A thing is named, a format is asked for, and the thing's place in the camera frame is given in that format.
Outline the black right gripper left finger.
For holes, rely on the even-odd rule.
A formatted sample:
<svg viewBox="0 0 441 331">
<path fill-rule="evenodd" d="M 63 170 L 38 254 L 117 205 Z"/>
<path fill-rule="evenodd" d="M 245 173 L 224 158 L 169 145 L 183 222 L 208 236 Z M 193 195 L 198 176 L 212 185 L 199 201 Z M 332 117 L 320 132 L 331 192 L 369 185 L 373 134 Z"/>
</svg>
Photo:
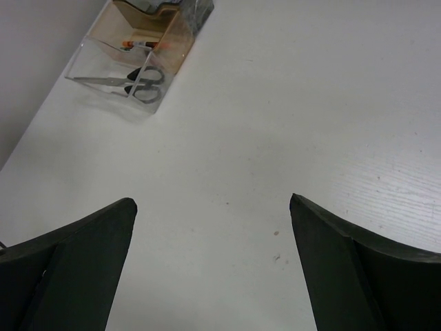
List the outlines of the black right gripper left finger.
<svg viewBox="0 0 441 331">
<path fill-rule="evenodd" d="M 2 330 L 104 330 L 137 205 L 120 199 L 28 241 L 1 246 Z"/>
</svg>

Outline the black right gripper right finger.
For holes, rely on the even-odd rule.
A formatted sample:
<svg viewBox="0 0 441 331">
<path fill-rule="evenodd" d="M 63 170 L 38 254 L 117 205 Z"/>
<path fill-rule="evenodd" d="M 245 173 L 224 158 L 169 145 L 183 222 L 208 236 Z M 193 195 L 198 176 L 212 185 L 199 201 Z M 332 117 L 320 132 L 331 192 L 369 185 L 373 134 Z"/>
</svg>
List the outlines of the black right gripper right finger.
<svg viewBox="0 0 441 331">
<path fill-rule="evenodd" d="M 383 237 L 297 194 L 289 209 L 318 330 L 440 329 L 440 254 Z"/>
</svg>

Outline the black handled scissors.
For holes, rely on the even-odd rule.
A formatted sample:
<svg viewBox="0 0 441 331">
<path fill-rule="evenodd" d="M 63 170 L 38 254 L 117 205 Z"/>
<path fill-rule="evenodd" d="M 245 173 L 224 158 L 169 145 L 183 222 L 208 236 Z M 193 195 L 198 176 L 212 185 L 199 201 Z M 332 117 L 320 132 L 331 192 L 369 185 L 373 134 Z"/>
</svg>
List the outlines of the black handled scissors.
<svg viewBox="0 0 441 331">
<path fill-rule="evenodd" d="M 142 103 L 155 103 L 163 96 L 161 85 L 165 82 L 165 73 L 156 66 L 146 66 L 143 71 L 141 69 L 142 67 L 131 71 L 126 78 L 74 77 L 73 80 L 79 83 L 122 88 L 127 96 L 132 96 Z"/>
</svg>

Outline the red pen with orange cap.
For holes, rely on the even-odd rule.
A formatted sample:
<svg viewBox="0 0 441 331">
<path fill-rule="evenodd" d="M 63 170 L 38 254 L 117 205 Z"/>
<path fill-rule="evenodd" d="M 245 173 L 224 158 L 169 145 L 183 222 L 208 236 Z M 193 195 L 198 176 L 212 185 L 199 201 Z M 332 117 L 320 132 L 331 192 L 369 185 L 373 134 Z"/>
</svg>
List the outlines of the red pen with orange cap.
<svg viewBox="0 0 441 331">
<path fill-rule="evenodd" d="M 158 42 L 155 41 L 123 41 L 122 48 L 123 49 L 132 49 L 132 48 L 147 48 L 154 49 L 158 45 Z"/>
</svg>

